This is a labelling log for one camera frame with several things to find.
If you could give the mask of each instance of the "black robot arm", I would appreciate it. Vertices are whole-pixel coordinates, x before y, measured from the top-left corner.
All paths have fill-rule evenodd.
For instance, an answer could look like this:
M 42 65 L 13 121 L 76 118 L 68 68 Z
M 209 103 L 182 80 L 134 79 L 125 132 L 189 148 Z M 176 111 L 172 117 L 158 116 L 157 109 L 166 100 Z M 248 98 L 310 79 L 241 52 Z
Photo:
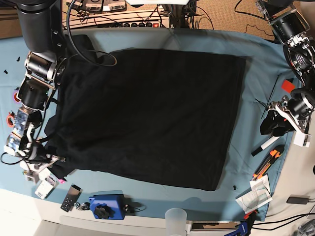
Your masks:
M 61 0 L 12 0 L 29 50 L 57 63 L 65 55 Z
M 307 36 L 308 23 L 289 0 L 258 0 L 259 11 L 269 22 L 275 36 L 283 44 L 286 60 L 302 88 L 291 92 L 291 99 L 284 96 L 280 102 L 267 105 L 268 115 L 260 126 L 263 135 L 282 136 L 296 131 L 294 144 L 308 147 L 311 114 L 315 106 L 315 50 Z M 291 9 L 276 17 L 288 5 Z

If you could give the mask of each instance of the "black cloth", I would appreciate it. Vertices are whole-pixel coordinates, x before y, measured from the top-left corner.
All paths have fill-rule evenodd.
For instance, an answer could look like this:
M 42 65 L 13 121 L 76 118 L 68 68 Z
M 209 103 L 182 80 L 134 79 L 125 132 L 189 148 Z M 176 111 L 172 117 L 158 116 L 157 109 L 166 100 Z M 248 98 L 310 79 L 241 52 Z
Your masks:
M 84 36 L 77 44 L 92 48 Z M 66 158 L 51 171 L 58 178 L 81 169 L 215 190 L 246 60 L 144 49 L 113 55 L 118 64 L 107 68 L 71 59 L 59 91 L 63 104 L 45 129 L 57 129 L 46 148 Z

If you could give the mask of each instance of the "remote control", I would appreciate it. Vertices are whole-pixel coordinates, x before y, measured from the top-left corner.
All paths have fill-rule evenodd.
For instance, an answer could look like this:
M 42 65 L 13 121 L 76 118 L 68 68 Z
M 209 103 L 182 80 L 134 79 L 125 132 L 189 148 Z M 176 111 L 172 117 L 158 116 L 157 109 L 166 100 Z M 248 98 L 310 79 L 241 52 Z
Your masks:
M 72 185 L 60 208 L 66 212 L 69 212 L 74 206 L 74 203 L 78 200 L 80 191 L 81 189 L 78 186 Z

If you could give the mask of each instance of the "light blue tablecloth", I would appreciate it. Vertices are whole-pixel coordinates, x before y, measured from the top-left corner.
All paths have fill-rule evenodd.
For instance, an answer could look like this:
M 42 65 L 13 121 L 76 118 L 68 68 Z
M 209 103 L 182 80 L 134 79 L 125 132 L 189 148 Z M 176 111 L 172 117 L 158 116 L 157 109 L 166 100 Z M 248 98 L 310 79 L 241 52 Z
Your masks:
M 76 33 L 88 34 L 95 48 L 107 52 L 125 48 L 164 48 L 246 57 L 246 76 L 236 125 L 218 190 L 207 192 L 162 186 L 108 173 L 77 170 L 67 177 L 67 183 L 59 184 L 47 200 L 61 203 L 70 185 L 74 183 L 83 189 L 79 202 L 86 202 L 89 196 L 101 191 L 102 193 L 103 191 L 124 193 L 133 202 L 146 206 L 144 211 L 137 213 L 139 216 L 163 218 L 168 209 L 180 207 L 187 211 L 189 220 L 241 220 L 244 212 L 235 202 L 235 197 L 250 187 L 249 180 L 253 172 L 267 154 L 265 150 L 255 157 L 251 156 L 253 147 L 267 139 L 259 132 L 263 107 L 255 101 L 255 98 L 266 102 L 277 75 L 281 74 L 272 96 L 272 100 L 280 100 L 286 94 L 281 89 L 282 82 L 294 76 L 284 59 L 282 46 L 248 34 L 212 30 L 119 28 L 87 29 Z M 13 90 L 23 79 L 24 59 L 27 53 L 28 49 L 22 38 L 0 41 L 1 146 L 4 145 L 11 131 L 5 124 L 5 118 L 9 111 L 16 112 L 19 107 L 11 97 Z M 48 118 L 54 114 L 55 108 L 51 106 L 47 114 Z M 229 109 L 229 104 L 222 109 Z M 285 143 L 286 149 L 280 160 L 268 171 L 272 192 L 275 190 L 291 139 L 292 133 L 283 136 L 276 143 Z M 35 191 L 35 186 L 24 180 L 22 169 L 18 165 L 0 164 L 0 188 L 29 196 L 34 196 Z M 260 208 L 261 219 L 264 219 L 266 212 L 267 206 Z

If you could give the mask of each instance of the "black phone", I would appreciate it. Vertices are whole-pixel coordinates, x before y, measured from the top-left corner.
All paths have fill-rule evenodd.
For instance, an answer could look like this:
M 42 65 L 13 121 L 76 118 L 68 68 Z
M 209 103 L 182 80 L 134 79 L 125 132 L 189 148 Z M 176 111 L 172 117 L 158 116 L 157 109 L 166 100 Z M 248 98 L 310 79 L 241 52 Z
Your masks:
M 306 205 L 309 202 L 308 198 L 289 197 L 286 203 Z

